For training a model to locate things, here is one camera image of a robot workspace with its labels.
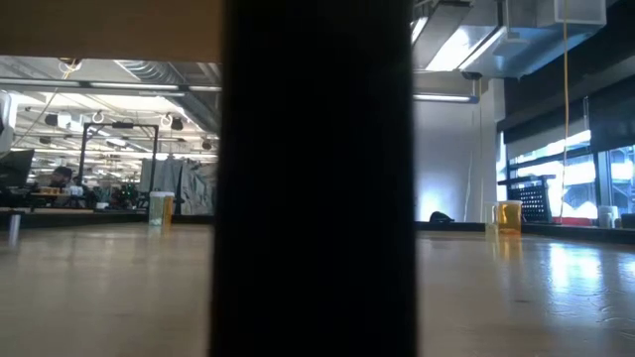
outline yellow cable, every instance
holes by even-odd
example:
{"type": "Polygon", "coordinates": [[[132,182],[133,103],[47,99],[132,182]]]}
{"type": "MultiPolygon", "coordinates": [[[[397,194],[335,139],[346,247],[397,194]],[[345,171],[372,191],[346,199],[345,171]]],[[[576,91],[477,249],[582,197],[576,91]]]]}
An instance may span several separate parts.
{"type": "Polygon", "coordinates": [[[563,223],[563,213],[565,212],[565,175],[567,172],[567,138],[569,137],[569,46],[567,15],[569,13],[569,1],[565,0],[563,17],[563,36],[565,38],[565,149],[563,150],[563,191],[560,205],[560,222],[563,223]]]}

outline hanging wire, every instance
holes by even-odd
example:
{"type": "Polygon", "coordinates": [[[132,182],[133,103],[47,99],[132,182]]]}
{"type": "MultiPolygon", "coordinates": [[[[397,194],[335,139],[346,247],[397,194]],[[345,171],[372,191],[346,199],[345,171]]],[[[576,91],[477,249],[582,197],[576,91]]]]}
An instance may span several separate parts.
{"type": "MultiPolygon", "coordinates": [[[[62,80],[68,79],[71,73],[79,69],[78,63],[79,61],[77,59],[72,60],[72,63],[67,66],[68,70],[63,72],[62,80]]],[[[47,104],[44,106],[44,109],[42,109],[42,111],[40,112],[36,120],[33,121],[29,129],[27,129],[27,131],[24,133],[24,135],[11,145],[11,148],[15,148],[18,146],[18,144],[22,143],[22,140],[24,140],[24,138],[26,138],[29,135],[29,133],[31,133],[31,130],[33,130],[33,128],[38,124],[38,122],[40,122],[40,119],[42,119],[42,116],[44,116],[44,114],[47,112],[47,109],[49,109],[49,106],[51,106],[51,103],[53,103],[53,99],[55,99],[56,95],[58,95],[58,90],[60,90],[60,88],[56,87],[56,89],[53,91],[53,94],[51,95],[51,98],[49,98],[49,100],[47,101],[47,104]]]]}
{"type": "Polygon", "coordinates": [[[481,105],[481,99],[483,96],[483,77],[478,78],[478,137],[480,142],[480,220],[483,221],[483,106],[481,105]]]}

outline glass of beer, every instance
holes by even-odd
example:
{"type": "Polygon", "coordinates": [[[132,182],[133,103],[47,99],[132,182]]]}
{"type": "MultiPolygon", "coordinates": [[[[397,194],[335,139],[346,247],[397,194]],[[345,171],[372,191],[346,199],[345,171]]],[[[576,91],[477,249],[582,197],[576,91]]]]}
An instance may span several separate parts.
{"type": "Polygon", "coordinates": [[[522,222],[522,201],[507,200],[498,202],[497,218],[500,234],[520,235],[522,222]]]}

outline clear cup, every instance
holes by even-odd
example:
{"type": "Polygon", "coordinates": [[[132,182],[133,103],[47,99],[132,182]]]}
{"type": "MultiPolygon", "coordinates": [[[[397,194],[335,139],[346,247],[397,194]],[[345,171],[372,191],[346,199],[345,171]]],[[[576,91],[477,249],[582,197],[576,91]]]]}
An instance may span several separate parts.
{"type": "Polygon", "coordinates": [[[150,225],[161,226],[172,219],[173,192],[150,192],[150,205],[148,208],[148,222],[150,225]]]}
{"type": "Polygon", "coordinates": [[[498,235],[498,202],[483,203],[485,212],[485,236],[496,237],[498,235]]]}

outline black pole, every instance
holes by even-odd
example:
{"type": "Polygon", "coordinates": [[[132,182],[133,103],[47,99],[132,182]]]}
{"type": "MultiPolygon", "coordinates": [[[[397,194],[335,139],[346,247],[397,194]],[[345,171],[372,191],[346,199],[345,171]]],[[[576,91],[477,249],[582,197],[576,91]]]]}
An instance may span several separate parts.
{"type": "Polygon", "coordinates": [[[416,355],[412,4],[225,2],[210,356],[416,355]]]}
{"type": "Polygon", "coordinates": [[[150,167],[151,174],[149,192],[152,192],[155,188],[155,166],[157,164],[157,143],[159,141],[159,125],[153,125],[152,127],[155,129],[155,140],[152,145],[152,166],[150,167]]]}
{"type": "Polygon", "coordinates": [[[83,182],[83,161],[86,157],[86,143],[88,142],[88,128],[91,123],[83,124],[83,134],[81,135],[81,153],[79,153],[79,169],[77,169],[77,178],[79,182],[83,182]]]}

